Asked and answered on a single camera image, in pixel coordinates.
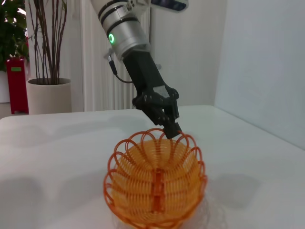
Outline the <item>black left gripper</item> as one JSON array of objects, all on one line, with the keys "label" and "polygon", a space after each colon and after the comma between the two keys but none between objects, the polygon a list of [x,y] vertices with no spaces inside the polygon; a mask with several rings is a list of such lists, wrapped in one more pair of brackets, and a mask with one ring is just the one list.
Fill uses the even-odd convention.
[{"label": "black left gripper", "polygon": [[168,139],[178,136],[181,132],[176,122],[179,118],[179,94],[165,83],[151,54],[131,51],[125,56],[123,63],[137,91],[132,104],[142,110],[155,125],[163,125]]}]

